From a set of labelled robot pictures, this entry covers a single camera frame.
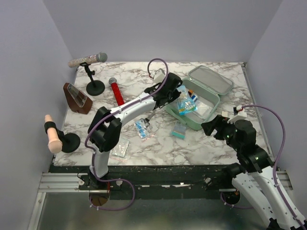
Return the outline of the mint green medicine case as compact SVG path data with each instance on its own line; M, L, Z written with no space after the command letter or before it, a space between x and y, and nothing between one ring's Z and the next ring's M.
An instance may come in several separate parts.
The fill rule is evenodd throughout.
M210 102L213 109L206 119L198 117L194 112L186 115L179 115L176 101L165 107L165 110L181 123L193 130L202 129L201 124L210 120L218 107L221 96L228 94L233 88L233 81L209 69L206 66L198 66L188 73L183 79L183 84L187 90L193 90L198 96L197 101Z

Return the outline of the blue white small bottle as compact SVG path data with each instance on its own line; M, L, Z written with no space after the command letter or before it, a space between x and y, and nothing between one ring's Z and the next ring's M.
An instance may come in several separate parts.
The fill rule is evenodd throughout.
M196 94L192 94L191 99L195 102L195 101L197 101L198 96Z

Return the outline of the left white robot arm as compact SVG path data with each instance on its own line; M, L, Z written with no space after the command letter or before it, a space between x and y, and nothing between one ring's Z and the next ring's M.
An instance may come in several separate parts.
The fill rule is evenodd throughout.
M121 129L136 117L162 108L180 95L178 87L182 79L174 73L168 73L164 80L148 87L135 99L124 105L107 109L104 106L96 112L88 129L84 145L92 149L90 184L95 189L106 185L110 151L118 144Z

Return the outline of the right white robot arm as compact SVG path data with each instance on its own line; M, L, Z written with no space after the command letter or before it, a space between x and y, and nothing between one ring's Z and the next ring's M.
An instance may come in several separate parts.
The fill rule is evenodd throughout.
M307 219L300 213L277 177L268 153L256 143L257 132L247 120L229 122L217 115L202 123L205 135L232 147L238 159L222 169L223 186L236 188L260 215L269 230L305 230Z

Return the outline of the white gauze pad packet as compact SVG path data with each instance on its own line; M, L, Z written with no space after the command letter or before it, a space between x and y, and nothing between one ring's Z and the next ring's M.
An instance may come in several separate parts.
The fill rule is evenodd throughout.
M196 115L202 119L206 119L213 109L213 104L210 102L196 101Z

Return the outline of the blue cotton swab packet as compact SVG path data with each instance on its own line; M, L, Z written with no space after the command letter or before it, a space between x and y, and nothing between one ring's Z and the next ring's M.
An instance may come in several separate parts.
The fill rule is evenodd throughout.
M179 115L186 115L197 110L195 102L190 97L187 88L181 85L177 88L180 95L177 99L177 109Z

